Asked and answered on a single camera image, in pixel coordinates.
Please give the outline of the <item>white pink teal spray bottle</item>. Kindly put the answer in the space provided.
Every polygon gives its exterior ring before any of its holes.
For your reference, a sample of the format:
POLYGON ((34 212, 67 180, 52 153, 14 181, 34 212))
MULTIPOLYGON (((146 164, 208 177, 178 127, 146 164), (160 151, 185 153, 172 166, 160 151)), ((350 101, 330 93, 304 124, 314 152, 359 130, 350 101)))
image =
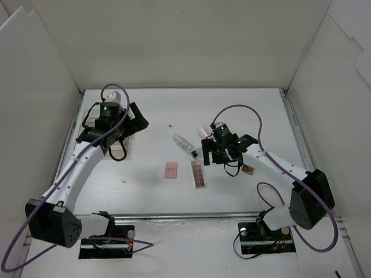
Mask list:
POLYGON ((197 132, 199 136, 201 137, 201 139, 207 139, 207 138, 213 137, 210 127, 207 127, 202 124, 197 124, 197 132))

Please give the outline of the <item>clear acrylic drawer organizer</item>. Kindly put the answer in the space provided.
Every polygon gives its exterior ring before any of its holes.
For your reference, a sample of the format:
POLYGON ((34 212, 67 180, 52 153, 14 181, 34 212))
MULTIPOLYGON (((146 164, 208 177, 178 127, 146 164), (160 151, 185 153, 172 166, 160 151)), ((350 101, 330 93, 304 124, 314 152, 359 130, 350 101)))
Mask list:
MULTIPOLYGON (((85 126, 86 127, 94 127, 95 126, 95 120, 98 118, 99 116, 99 109, 97 109, 96 107, 93 108, 85 122, 85 126)), ((82 132, 84 131, 84 127, 82 125, 79 125, 79 128, 78 128, 78 131, 77 131, 77 137, 79 137, 82 132)), ((127 151, 127 153, 129 153, 129 138, 125 138, 123 140, 123 145, 127 151)), ((122 149, 122 146, 120 145, 120 143, 117 141, 115 142, 112 146, 111 146, 111 153, 112 155, 115 157, 115 158, 122 158, 124 156, 124 151, 122 149)))

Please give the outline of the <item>pink compact box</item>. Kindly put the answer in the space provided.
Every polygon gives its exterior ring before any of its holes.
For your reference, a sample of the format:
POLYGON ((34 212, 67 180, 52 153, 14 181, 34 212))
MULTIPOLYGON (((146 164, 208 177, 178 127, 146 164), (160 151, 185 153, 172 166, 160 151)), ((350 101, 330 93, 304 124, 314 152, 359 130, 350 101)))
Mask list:
POLYGON ((178 169, 178 164, 176 162, 166 162, 164 177, 176 179, 177 169, 178 169))

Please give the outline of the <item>clear bottle blue label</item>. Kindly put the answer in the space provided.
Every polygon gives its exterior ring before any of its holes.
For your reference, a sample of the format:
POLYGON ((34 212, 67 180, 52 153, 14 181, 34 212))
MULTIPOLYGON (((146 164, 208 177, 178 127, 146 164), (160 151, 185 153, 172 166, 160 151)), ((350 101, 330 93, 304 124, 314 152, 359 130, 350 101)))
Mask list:
POLYGON ((174 143, 187 154, 190 155, 194 151, 194 146, 181 135, 173 134, 172 139, 174 143))

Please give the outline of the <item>small clear bottle black cap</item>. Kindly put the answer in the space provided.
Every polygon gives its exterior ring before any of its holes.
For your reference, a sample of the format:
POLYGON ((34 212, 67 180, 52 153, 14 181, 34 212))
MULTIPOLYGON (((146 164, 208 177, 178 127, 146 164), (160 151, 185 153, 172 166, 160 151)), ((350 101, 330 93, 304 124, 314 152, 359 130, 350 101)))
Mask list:
POLYGON ((203 153, 202 148, 195 149, 191 152, 191 156, 193 159, 202 159, 203 153))

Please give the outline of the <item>aluminium front rail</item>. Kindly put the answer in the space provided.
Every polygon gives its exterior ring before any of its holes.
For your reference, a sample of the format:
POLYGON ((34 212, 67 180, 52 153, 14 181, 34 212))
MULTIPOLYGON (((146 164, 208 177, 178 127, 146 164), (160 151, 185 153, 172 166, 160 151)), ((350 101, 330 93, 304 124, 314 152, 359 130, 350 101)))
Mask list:
POLYGON ((225 213, 160 213, 160 214, 110 214, 116 222, 136 221, 183 221, 183 220, 208 220, 208 219, 255 219, 262 211, 225 212, 225 213))

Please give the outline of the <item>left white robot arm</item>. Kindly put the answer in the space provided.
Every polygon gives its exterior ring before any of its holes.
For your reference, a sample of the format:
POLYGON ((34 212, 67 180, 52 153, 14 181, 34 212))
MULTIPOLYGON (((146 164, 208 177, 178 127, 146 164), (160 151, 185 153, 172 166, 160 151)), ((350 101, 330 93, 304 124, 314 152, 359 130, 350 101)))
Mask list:
POLYGON ((98 212, 77 217, 77 198, 96 165, 115 142, 148 127, 136 103, 122 108, 115 102, 100 103, 93 127, 85 127, 77 138, 74 153, 55 184, 38 200, 30 199, 25 212, 32 238, 70 248, 78 240, 97 237, 103 243, 116 235, 114 219, 98 212))

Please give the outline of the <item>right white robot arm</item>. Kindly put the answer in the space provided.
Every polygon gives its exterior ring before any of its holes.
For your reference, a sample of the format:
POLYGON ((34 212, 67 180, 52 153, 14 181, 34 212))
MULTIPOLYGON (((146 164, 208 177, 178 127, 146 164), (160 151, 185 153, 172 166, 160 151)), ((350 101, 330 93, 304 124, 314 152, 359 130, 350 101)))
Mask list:
POLYGON ((297 225, 312 229, 326 214, 326 210, 307 189, 316 193, 329 210, 335 206, 328 179, 322 171, 297 167, 271 152, 263 152, 258 140, 245 134, 239 137, 230 132, 225 123, 213 129, 213 134, 201 140, 203 163, 227 164, 238 162, 250 166, 290 193, 290 203, 269 209, 257 223, 257 233, 271 238, 278 229, 297 225))

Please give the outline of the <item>pink brown eyeshadow palette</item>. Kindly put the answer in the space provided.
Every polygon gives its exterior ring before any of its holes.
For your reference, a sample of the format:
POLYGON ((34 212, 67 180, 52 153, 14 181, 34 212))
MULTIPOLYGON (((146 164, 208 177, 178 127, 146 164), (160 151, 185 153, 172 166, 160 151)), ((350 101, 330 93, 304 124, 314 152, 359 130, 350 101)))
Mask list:
POLYGON ((207 181, 206 175, 201 160, 195 160, 191 162, 192 176, 196 189, 206 188, 207 181))

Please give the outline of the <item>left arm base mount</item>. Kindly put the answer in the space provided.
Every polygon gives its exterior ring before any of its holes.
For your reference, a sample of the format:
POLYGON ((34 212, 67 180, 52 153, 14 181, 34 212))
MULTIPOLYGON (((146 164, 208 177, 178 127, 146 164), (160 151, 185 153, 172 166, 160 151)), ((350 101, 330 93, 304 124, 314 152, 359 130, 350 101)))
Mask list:
POLYGON ((102 235, 81 240, 78 259, 127 259, 132 258, 135 237, 133 224, 115 223, 115 218, 106 211, 95 213, 108 219, 108 228, 102 235))

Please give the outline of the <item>brown gold eyeshadow palette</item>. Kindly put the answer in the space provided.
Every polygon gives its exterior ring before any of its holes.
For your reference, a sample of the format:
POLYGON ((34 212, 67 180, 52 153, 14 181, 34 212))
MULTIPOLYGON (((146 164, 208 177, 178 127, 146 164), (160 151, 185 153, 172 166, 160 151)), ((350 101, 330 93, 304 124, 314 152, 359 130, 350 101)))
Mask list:
POLYGON ((246 174, 252 175, 255 171, 255 168, 252 167, 252 166, 243 165, 242 168, 241 168, 241 171, 246 173, 246 174))

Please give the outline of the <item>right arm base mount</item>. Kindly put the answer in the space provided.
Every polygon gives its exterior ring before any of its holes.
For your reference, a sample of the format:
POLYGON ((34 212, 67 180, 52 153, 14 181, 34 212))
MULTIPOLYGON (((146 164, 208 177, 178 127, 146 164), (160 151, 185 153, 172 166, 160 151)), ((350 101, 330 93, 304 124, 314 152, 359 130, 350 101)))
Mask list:
POLYGON ((251 260, 262 255, 295 253, 290 228, 272 231, 264 223, 263 215, 262 212, 252 220, 237 223, 238 233, 232 243, 234 254, 241 259, 251 260))

